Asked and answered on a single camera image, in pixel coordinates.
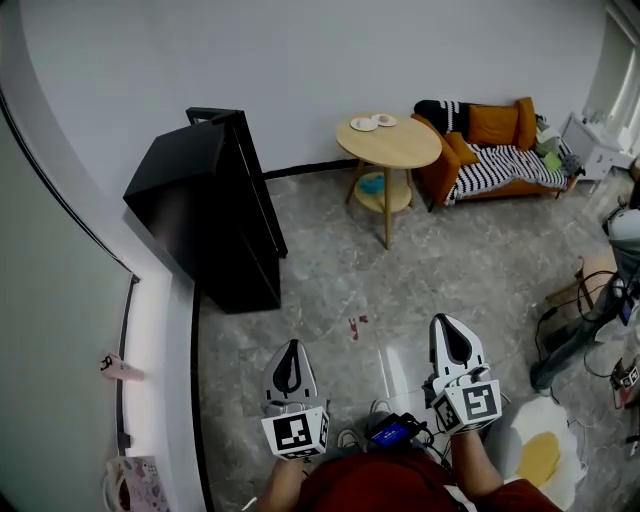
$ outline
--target table lower shelf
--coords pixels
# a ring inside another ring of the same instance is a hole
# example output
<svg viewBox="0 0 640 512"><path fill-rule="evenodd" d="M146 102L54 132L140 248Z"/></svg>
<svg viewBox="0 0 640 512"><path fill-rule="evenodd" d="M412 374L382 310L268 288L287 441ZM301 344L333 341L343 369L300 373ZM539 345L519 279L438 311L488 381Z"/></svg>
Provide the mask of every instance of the table lower shelf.
<svg viewBox="0 0 640 512"><path fill-rule="evenodd" d="M363 180L375 180L376 178L378 178L378 176L382 176L382 178L384 179L384 173L382 172L370 172L369 174L365 174L364 176L362 176L356 183L353 193L358 201L360 201L363 206L365 206L369 210L377 213L384 213L384 189L376 194L367 194L360 188L360 183ZM390 179L389 181L391 183L387 185L391 187L391 213L396 213L404 210L407 206L409 206L409 203L411 203L411 195L413 191L407 185L407 182L404 180L404 176L403 179Z"/></svg>

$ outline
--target black cushion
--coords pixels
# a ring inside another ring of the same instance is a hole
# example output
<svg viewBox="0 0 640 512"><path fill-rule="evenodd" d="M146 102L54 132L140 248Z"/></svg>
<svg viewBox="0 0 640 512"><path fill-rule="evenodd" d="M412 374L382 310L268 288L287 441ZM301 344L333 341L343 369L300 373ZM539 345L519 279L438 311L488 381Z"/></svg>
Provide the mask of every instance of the black cushion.
<svg viewBox="0 0 640 512"><path fill-rule="evenodd" d="M431 121L441 135L460 132L462 138L469 136L470 103L448 100L422 100L416 103L413 111Z"/></svg>

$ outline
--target blue object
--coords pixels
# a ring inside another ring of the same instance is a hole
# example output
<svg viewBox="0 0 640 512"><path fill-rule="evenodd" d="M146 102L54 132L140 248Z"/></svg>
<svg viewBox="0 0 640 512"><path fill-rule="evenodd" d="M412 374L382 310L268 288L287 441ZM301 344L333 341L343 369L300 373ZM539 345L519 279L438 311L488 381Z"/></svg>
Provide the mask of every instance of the blue object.
<svg viewBox="0 0 640 512"><path fill-rule="evenodd" d="M375 178L360 180L360 190L365 194L378 194L384 190L384 176L376 176Z"/></svg>
<svg viewBox="0 0 640 512"><path fill-rule="evenodd" d="M400 423L392 423L378 432L372 440L380 446L392 446L409 435L409 429Z"/></svg>

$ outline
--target orange cushion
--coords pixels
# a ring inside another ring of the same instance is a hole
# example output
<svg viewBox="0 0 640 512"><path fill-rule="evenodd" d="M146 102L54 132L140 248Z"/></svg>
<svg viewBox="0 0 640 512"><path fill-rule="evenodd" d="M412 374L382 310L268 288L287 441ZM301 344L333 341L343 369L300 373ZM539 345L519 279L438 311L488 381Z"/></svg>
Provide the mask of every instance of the orange cushion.
<svg viewBox="0 0 640 512"><path fill-rule="evenodd" d="M469 107L469 142L472 144L513 144L517 125L516 107Z"/></svg>
<svg viewBox="0 0 640 512"><path fill-rule="evenodd" d="M476 154L469 149L460 132L447 133L444 138L458 155L461 165L473 165L480 162Z"/></svg>
<svg viewBox="0 0 640 512"><path fill-rule="evenodd" d="M520 151L529 151L536 143L536 111L531 98L516 101L518 109L518 130L516 146Z"/></svg>

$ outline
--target white cabinet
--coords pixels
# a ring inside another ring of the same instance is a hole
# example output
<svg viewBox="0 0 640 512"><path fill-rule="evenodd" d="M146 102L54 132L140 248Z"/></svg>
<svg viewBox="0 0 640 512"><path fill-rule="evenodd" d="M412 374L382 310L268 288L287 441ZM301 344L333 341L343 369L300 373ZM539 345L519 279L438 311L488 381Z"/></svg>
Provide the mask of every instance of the white cabinet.
<svg viewBox="0 0 640 512"><path fill-rule="evenodd" d="M614 165L621 165L620 146L606 133L589 124L582 124L576 114L571 114L562 139L572 152L578 155L584 166L582 179L600 181Z"/></svg>

